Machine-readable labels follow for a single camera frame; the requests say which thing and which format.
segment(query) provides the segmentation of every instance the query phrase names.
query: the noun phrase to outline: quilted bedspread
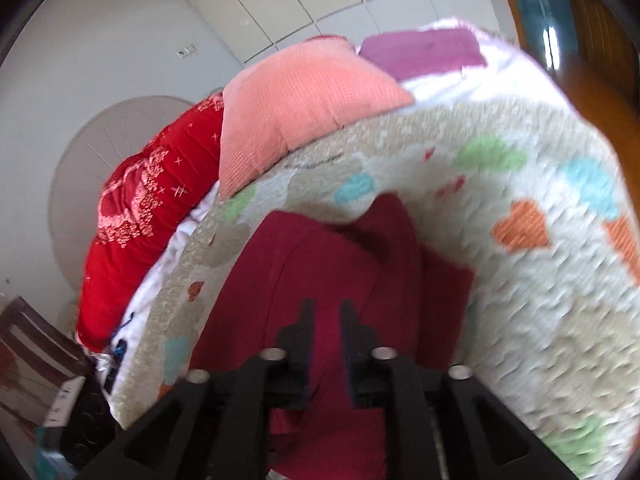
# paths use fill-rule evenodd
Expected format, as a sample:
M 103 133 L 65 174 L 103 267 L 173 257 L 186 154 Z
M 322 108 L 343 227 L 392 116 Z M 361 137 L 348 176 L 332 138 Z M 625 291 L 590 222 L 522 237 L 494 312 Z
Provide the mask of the quilted bedspread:
M 636 218 L 602 135 L 569 111 L 520 100 L 361 121 L 216 202 L 111 397 L 119 421 L 130 425 L 184 373 L 270 211 L 346 221 L 383 191 L 400 196 L 423 242 L 476 273 L 457 361 L 580 478 L 613 479 L 640 412 Z

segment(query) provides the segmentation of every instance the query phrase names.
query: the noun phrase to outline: maroon garment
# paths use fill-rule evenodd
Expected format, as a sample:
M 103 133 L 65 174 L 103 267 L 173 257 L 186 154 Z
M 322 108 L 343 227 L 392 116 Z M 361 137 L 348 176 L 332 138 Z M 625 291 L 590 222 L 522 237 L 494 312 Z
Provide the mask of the maroon garment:
M 382 410 L 354 410 L 347 393 L 338 308 L 353 300 L 379 342 L 424 367 L 445 368 L 473 280 L 420 245 L 402 203 L 376 198 L 350 224 L 275 211 L 238 258 L 191 357 L 191 368 L 239 367 L 273 346 L 316 300 L 311 401 L 304 412 L 274 410 L 273 468 L 293 480 L 385 477 Z
M 369 36 L 362 42 L 359 55 L 396 81 L 452 72 L 465 66 L 486 66 L 475 35 L 462 27 Z

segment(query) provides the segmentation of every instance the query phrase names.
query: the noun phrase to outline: folded purple fabric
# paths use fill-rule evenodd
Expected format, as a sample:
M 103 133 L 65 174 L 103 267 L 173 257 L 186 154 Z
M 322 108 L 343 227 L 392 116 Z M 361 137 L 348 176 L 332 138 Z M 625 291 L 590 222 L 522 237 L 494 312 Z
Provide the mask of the folded purple fabric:
M 360 55 L 396 81 L 452 72 L 465 66 L 486 66 L 478 40 L 467 28 L 369 36 L 362 42 Z

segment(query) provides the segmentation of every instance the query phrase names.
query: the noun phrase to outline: pillow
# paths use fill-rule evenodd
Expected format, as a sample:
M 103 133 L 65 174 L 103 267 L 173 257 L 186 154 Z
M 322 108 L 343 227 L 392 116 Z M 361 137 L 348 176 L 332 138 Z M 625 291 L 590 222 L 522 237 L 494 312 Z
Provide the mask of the pillow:
M 362 42 L 360 57 L 397 81 L 452 72 L 465 66 L 486 66 L 476 36 L 463 27 L 369 36 Z
M 222 117 L 222 95 L 205 99 L 124 160 L 104 184 L 77 324 L 89 350 L 107 345 L 178 224 L 218 179 Z
M 366 117 L 414 102 L 409 92 L 358 57 L 340 36 L 272 54 L 225 87 L 220 197 L 267 171 L 287 152 Z

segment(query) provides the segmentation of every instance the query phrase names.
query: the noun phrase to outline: wall socket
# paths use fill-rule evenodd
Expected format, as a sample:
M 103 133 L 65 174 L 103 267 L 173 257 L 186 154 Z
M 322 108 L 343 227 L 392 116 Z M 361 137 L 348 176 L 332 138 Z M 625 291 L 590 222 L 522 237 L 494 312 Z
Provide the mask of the wall socket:
M 184 59 L 185 57 L 193 54 L 195 51 L 196 51 L 196 47 L 191 44 L 189 46 L 181 48 L 176 54 L 178 54 L 178 57 L 180 59 Z

